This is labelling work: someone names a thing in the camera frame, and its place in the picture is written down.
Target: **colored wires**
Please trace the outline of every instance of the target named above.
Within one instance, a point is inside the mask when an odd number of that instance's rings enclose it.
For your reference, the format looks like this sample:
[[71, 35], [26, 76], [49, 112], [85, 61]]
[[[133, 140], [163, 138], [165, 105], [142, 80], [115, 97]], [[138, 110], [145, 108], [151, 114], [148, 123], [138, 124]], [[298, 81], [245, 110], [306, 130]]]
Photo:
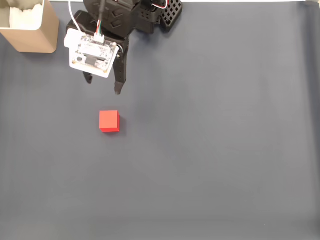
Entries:
[[96, 25], [96, 33], [99, 34], [99, 35], [102, 35], [102, 32], [101, 32], [101, 21], [98, 20], [98, 23]]
[[74, 17], [74, 14], [72, 13], [71, 0], [69, 0], [69, 13], [70, 13], [70, 16], [71, 16], [71, 18], [72, 18], [72, 20], [73, 20], [74, 25], [76, 26], [76, 28], [77, 28], [80, 32], [82, 32], [81, 29], [80, 29], [80, 27], [79, 27], [79, 24], [77, 23], [77, 21], [76, 21], [76, 19], [75, 19], [75, 17]]
[[102, 36], [101, 23], [104, 16], [105, 8], [106, 8], [106, 0], [101, 0], [100, 7], [99, 7], [99, 18], [96, 25], [96, 33], [99, 34], [100, 36]]
[[158, 9], [166, 9], [169, 5], [169, 0], [165, 0], [165, 6], [159, 6], [157, 4], [152, 4], [152, 6], [155, 6]]

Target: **white tissue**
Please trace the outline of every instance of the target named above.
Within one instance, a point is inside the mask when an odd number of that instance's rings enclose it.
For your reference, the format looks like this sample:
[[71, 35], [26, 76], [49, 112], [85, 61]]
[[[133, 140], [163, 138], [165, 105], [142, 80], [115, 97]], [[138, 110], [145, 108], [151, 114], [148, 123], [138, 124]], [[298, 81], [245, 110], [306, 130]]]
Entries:
[[10, 28], [21, 30], [38, 30], [42, 24], [44, 8], [37, 4], [33, 9], [20, 10], [16, 7], [10, 8]]

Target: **wire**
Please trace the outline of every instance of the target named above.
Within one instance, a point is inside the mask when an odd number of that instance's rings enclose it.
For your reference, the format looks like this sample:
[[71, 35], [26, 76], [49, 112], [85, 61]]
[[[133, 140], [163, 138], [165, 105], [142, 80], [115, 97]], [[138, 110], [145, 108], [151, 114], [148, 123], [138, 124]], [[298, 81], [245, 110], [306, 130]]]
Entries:
[[80, 29], [80, 27], [79, 27], [79, 25], [78, 25], [78, 23], [77, 23], [77, 21], [76, 21], [76, 19], [75, 19], [75, 17], [74, 17], [74, 14], [72, 13], [71, 0], [69, 0], [69, 13], [70, 13], [70, 16], [71, 16], [71, 18], [72, 18], [72, 20], [73, 20], [76, 28], [77, 28], [80, 32], [82, 32], [81, 29]]
[[96, 33], [98, 34], [100, 30], [100, 20], [98, 20], [98, 23], [96, 24]]
[[155, 6], [158, 9], [166, 9], [169, 5], [169, 0], [165, 0], [165, 6], [159, 6], [157, 4], [152, 4], [152, 6]]

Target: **connector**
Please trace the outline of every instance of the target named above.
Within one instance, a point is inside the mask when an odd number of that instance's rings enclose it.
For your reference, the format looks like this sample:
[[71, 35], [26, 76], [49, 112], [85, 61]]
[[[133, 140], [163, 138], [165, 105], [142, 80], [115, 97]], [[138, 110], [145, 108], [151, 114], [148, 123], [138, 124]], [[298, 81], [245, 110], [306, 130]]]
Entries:
[[98, 33], [94, 34], [94, 38], [93, 38], [96, 42], [98, 43], [104, 43], [105, 42], [105, 35], [100, 35]]

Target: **white cable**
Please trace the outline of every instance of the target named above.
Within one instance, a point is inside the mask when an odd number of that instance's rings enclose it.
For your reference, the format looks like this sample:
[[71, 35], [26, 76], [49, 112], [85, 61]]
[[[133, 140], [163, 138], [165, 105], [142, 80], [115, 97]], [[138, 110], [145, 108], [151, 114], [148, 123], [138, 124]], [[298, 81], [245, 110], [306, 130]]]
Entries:
[[169, 5], [169, 0], [165, 0], [165, 6], [159, 6], [159, 5], [156, 5], [156, 4], [152, 4], [153, 6], [155, 6], [156, 8], [158, 9], [166, 9]]
[[77, 28], [80, 32], [82, 32], [81, 29], [80, 29], [80, 27], [79, 27], [79, 25], [78, 25], [78, 23], [77, 23], [77, 21], [76, 21], [76, 19], [75, 19], [75, 17], [74, 17], [74, 14], [72, 13], [71, 0], [69, 0], [69, 12], [70, 12], [70, 15], [71, 15], [71, 18], [72, 18], [74, 24], [76, 25], [76, 28]]

